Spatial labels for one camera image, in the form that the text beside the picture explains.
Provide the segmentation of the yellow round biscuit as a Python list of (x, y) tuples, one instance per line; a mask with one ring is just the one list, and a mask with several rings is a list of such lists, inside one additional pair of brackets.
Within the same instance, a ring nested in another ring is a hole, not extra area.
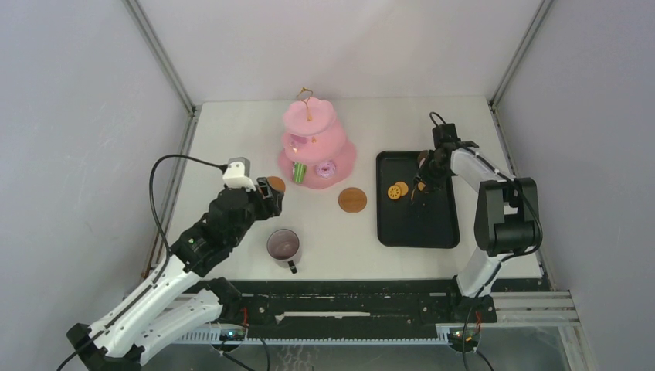
[(392, 200), (400, 199), (403, 196), (402, 188), (398, 185), (391, 185), (387, 190), (387, 196)]

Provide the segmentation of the black serving tray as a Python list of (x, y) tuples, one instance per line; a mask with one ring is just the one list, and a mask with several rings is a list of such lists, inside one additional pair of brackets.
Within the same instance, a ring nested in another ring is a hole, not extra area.
[[(378, 240), (387, 247), (453, 249), (460, 242), (460, 228), (452, 182), (409, 204), (418, 155), (417, 151), (382, 151), (376, 156)], [(409, 191), (392, 200), (387, 190), (397, 182), (405, 182)]]

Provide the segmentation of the purple mug with black handle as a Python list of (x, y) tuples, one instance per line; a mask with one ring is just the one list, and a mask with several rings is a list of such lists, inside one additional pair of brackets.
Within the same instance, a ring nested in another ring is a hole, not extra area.
[(279, 229), (272, 232), (266, 242), (266, 251), (277, 265), (288, 269), (291, 274), (298, 274), (302, 248), (294, 231)]

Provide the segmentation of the green striped cake slice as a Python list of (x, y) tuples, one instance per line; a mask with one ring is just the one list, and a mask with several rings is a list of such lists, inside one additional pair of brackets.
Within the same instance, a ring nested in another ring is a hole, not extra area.
[(305, 180), (307, 174), (308, 166), (300, 163), (294, 162), (292, 168), (292, 180), (296, 184), (302, 184)]

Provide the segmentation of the pink frosted sprinkle donut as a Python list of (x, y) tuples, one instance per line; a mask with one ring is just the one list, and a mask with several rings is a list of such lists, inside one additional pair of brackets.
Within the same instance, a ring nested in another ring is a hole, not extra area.
[(330, 179), (337, 173), (337, 166), (332, 160), (328, 160), (314, 166), (314, 171), (321, 179)]

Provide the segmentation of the pink three-tier cake stand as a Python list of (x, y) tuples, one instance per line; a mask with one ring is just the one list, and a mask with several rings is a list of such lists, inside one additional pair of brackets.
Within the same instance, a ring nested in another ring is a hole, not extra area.
[[(278, 156), (277, 164), (285, 179), (296, 184), (292, 180), (294, 162), (308, 166), (304, 182), (296, 185), (309, 189), (326, 189), (350, 176), (355, 167), (357, 151), (330, 101), (315, 97), (312, 90), (304, 87), (284, 112), (282, 121), (283, 149)], [(309, 144), (302, 151), (293, 153), (288, 147), (288, 134), (314, 136), (317, 142)], [(336, 164), (337, 173), (330, 179), (321, 179), (315, 173), (314, 166), (328, 160)]]

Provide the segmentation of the chocolate round cookie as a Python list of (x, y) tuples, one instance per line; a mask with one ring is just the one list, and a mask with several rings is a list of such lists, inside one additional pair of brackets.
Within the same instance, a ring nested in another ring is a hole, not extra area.
[(419, 155), (417, 156), (417, 159), (416, 159), (416, 161), (417, 161), (417, 165), (418, 165), (418, 166), (421, 166), (421, 164), (424, 163), (424, 161), (425, 161), (428, 157), (429, 157), (429, 151), (428, 151), (428, 150), (421, 151), (421, 152), (419, 153)]

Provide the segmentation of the pink-tipped metal tongs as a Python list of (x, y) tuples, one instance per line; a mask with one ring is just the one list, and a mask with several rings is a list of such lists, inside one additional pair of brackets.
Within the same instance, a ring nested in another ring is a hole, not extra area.
[(426, 184), (420, 177), (415, 177), (412, 181), (412, 188), (410, 190), (409, 204), (413, 205), (422, 195), (426, 193)]

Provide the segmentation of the pink cupcake toy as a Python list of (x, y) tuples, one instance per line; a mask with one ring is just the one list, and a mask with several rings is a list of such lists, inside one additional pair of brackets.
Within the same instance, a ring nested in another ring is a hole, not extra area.
[(288, 134), (288, 147), (293, 153), (302, 151), (309, 144), (315, 144), (317, 139), (314, 136), (300, 136), (296, 134)]

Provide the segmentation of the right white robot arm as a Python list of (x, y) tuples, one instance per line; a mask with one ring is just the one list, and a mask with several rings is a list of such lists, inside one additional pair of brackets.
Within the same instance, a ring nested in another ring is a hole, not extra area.
[(459, 292), (446, 300), (447, 314), (465, 322), (477, 311), (475, 298), (490, 293), (504, 264), (541, 246), (538, 190), (534, 179), (502, 171), (476, 143), (457, 137), (454, 124), (436, 124), (432, 134), (435, 148), (419, 160), (414, 183), (430, 192), (457, 176), (477, 194), (473, 222), (477, 248), (455, 277)]

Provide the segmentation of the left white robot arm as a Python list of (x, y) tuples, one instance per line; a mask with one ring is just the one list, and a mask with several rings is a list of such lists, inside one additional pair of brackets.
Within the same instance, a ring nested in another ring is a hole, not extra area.
[(284, 193), (266, 178), (253, 188), (225, 187), (200, 220), (172, 244), (168, 259), (115, 309), (66, 333), (89, 370), (139, 370), (163, 348), (194, 328), (242, 314), (242, 296), (224, 277), (215, 278), (173, 310), (168, 306), (221, 264), (256, 221), (279, 216)]

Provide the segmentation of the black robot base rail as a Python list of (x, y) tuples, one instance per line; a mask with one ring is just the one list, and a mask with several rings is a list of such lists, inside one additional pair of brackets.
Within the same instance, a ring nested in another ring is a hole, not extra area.
[(464, 298), (452, 280), (234, 281), (241, 318), (276, 340), (436, 337), (441, 325), (474, 330), (497, 322), (491, 297)]

